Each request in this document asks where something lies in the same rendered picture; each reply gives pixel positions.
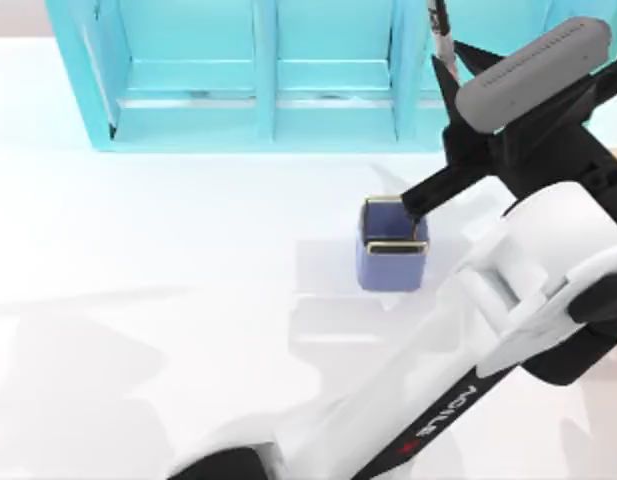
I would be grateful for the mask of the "pale grey rounded box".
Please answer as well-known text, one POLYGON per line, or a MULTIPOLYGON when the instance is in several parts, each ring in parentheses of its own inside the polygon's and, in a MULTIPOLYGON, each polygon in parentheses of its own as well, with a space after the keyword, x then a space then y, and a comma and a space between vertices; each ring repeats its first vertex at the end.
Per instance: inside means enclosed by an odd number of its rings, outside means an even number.
POLYGON ((570 17, 463 84, 456 108, 475 131, 493 133, 602 66, 612 31, 596 17, 570 17))

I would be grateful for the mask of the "black and white patterned book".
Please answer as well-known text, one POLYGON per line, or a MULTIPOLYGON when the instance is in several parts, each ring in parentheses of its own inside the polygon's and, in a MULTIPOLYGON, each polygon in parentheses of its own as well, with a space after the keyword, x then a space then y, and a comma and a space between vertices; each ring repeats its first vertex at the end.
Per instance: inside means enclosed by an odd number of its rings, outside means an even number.
POLYGON ((426 0, 434 40, 433 66, 443 65, 457 84, 460 83, 451 24, 445 0, 426 0))

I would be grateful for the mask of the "blue square cup gold rim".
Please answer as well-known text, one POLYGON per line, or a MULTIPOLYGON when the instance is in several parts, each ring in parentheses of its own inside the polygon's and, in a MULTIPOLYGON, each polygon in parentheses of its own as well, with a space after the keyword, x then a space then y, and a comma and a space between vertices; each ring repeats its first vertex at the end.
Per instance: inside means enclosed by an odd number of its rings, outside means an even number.
POLYGON ((368 196, 356 232, 356 274, 371 292, 412 292, 423 281, 430 245, 427 220, 413 219, 398 196, 368 196))

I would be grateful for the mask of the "light blue rack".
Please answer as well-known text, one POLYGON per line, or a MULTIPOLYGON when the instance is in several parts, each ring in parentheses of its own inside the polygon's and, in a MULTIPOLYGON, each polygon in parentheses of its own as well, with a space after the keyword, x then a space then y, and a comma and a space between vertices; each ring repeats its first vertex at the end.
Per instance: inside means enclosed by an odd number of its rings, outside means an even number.
POLYGON ((44 0, 91 145, 436 149, 432 0, 44 0))

